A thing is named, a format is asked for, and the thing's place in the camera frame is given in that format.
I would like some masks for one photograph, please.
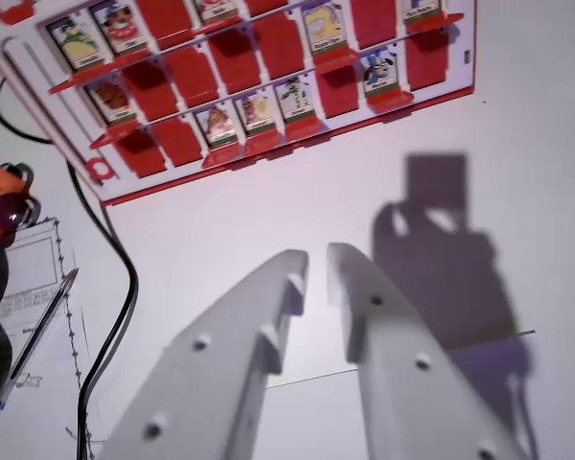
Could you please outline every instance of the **drawing on paper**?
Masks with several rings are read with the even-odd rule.
[[[265,96],[261,94],[246,96],[236,100],[236,104],[247,135],[275,127],[268,99]]]
[[[200,123],[204,137],[212,148],[237,140],[237,133],[230,117],[218,106],[198,112],[195,116]]]
[[[440,0],[402,0],[402,19],[413,22],[436,14],[441,9]]]
[[[396,56],[387,50],[375,51],[360,59],[364,67],[364,93],[373,96],[399,85]]]
[[[286,80],[275,88],[279,97],[279,105],[286,123],[308,117],[315,113],[311,105],[309,84],[298,77]]]
[[[304,11],[311,51],[314,55],[347,43],[340,5],[324,3]]]
[[[100,47],[91,37],[90,28],[82,21],[64,17],[47,26],[47,30],[73,70],[102,62]]]
[[[202,24],[237,13],[237,6],[232,0],[195,0],[195,5]]]
[[[116,55],[140,50],[147,44],[136,25],[131,6],[109,0],[90,10]]]
[[[88,84],[85,91],[110,125],[136,118],[126,91],[114,80],[99,80]]]

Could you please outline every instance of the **character card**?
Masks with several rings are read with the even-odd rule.
[[[202,24],[237,13],[237,6],[232,0],[195,0],[195,8]]]
[[[85,85],[84,89],[108,125],[117,125],[136,118],[127,92],[116,80],[97,80]]]
[[[237,132],[228,113],[216,105],[195,115],[202,133],[211,148],[237,141]]]
[[[103,63],[101,47],[90,34],[93,27],[74,14],[47,26],[47,31],[75,72]]]
[[[248,136],[275,127],[268,99],[262,94],[249,95],[235,103]]]
[[[303,10],[310,49],[314,55],[347,43],[341,6],[332,2]]]
[[[396,55],[380,50],[360,58],[364,67],[364,94],[373,96],[399,86]]]
[[[279,106],[286,123],[308,117],[315,113],[311,105],[311,90],[309,84],[298,77],[286,80],[284,84],[275,87],[279,98]]]
[[[405,23],[432,16],[441,9],[441,0],[402,0],[402,19]]]
[[[108,0],[89,10],[116,56],[140,50],[147,44],[136,24],[135,11],[131,6]]]

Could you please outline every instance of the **screw hole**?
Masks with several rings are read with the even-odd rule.
[[[160,434],[162,434],[162,426],[157,422],[151,422],[145,426],[143,437],[148,441],[153,441],[154,439],[157,439]]]
[[[432,367],[430,356],[424,353],[419,353],[417,356],[415,356],[415,365],[421,371],[429,371],[430,367]]]
[[[487,448],[481,448],[479,450],[480,460],[495,460],[496,456]]]
[[[208,335],[200,335],[192,344],[192,349],[195,352],[202,352],[211,344],[211,337]]]

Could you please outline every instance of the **pen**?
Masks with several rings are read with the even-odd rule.
[[[0,392],[0,411],[4,409],[4,405],[7,401],[7,398],[9,397],[9,394],[12,391],[12,388],[15,386],[15,383],[19,378],[19,374],[21,374],[21,371],[26,365],[26,362],[28,362],[28,359],[30,358],[32,352],[35,350],[36,345],[40,341],[40,338],[47,330],[47,326],[49,326],[49,323],[51,323],[51,320],[56,314],[56,311],[58,310],[58,307],[61,304],[62,300],[64,300],[66,294],[68,294],[68,291],[70,290],[70,287],[73,285],[73,282],[75,281],[78,272],[79,269],[75,268],[70,273],[68,273],[68,275],[66,275],[64,281],[62,281],[61,285],[59,285],[59,289],[57,290],[56,294],[51,299],[49,306],[47,307],[45,312],[42,314],[40,320],[36,324],[36,327],[34,328],[32,335],[30,335],[30,338],[26,342],[26,345],[23,347],[23,351],[19,355],[17,362],[12,368],[11,374],[9,375],[9,379],[7,380],[4,387],[2,388],[2,391]]]

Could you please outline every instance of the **black cable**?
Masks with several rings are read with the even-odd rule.
[[[0,82],[0,91],[2,91],[2,87],[4,86],[4,82],[6,80],[2,79]],[[44,139],[42,137],[34,136],[32,134],[28,134],[27,132],[23,132],[21,129],[16,128],[11,123],[9,123],[0,113],[0,125],[8,129],[12,132],[15,136],[23,137],[29,141],[38,142],[39,144],[53,144],[51,139]]]
[[[87,215],[90,219],[96,224],[98,230],[103,234],[104,238],[108,241],[110,246],[113,250],[117,253],[117,255],[122,259],[124,265],[127,269],[127,274],[129,275],[130,283],[127,289],[126,300],[122,309],[120,310],[115,324],[111,328],[111,331],[108,333],[106,340],[98,355],[96,356],[96,360],[94,364],[92,364],[92,368],[87,374],[85,381],[80,389],[79,393],[79,403],[77,407],[77,423],[78,423],[78,430],[77,430],[77,459],[78,460],[86,460],[87,459],[87,445],[85,443],[87,437],[85,432],[86,427],[86,419],[87,419],[87,402],[89,401],[89,395],[91,394],[98,378],[104,371],[104,368],[108,364],[108,362],[112,359],[119,343],[126,331],[127,323],[129,322],[129,318],[134,311],[134,304],[136,302],[136,297],[138,295],[138,275],[136,273],[136,268],[134,268],[134,264],[130,260],[130,257],[122,247],[121,243],[111,237],[108,231],[104,228],[104,226],[100,223],[94,212],[89,206],[89,203],[85,199],[83,192],[81,190],[81,184],[77,179],[77,173],[75,172],[74,168],[69,164],[68,165],[68,172],[70,174],[70,178],[73,181],[73,186],[75,187],[75,192],[77,192],[77,197],[80,200],[81,205],[87,212]]]

